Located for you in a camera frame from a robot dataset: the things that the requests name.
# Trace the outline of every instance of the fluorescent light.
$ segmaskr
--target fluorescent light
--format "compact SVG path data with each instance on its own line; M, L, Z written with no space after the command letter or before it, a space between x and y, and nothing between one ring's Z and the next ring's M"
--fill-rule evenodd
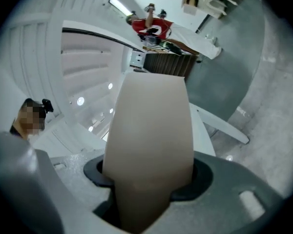
M81 105L83 105L83 103L84 103L84 97L79 97L79 98L77 99L77 105L78 105L78 106L81 106Z
M125 16L129 16L132 13L118 0L109 0L109 2L114 5L117 9L125 14Z

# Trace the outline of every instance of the hand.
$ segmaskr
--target hand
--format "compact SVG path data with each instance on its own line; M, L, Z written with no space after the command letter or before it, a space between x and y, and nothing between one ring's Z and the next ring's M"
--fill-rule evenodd
M153 12L155 10L155 4L154 3L150 3L148 10L149 10L149 12Z

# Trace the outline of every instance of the beige cylinder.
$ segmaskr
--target beige cylinder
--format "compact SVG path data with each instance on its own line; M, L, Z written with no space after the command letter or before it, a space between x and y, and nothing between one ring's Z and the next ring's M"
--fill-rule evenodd
M115 181L122 229L141 233L191 182L193 140L184 79L130 73L110 126L103 174Z

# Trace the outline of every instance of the person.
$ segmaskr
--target person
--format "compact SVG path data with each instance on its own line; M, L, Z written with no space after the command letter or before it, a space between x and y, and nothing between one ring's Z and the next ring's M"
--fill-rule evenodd
M46 113L53 112L49 100L42 100L43 104L28 98L19 110L17 118L14 120L10 133L28 140L29 135L37 135L45 127Z
M195 32L182 27L171 21L162 18L153 17L154 7L150 6L148 9L148 17L146 19L139 19L134 13L126 17L126 22L139 35L149 35L149 30L154 33L161 40L166 40L176 44L182 50L188 51L193 55L201 53L210 59L214 59L222 51L221 47L214 45L216 39L203 38Z

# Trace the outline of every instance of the recessed light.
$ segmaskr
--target recessed light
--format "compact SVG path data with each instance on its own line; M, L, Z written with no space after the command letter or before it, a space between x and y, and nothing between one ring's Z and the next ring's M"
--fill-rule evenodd
M226 157L226 160L228 160L228 161L232 161L232 160L233 160L233 156L232 156L232 155L228 155L228 156Z
M83 103L84 103L84 97L79 97L79 98L77 99L77 105L78 105L78 106L81 106L81 105L83 105Z

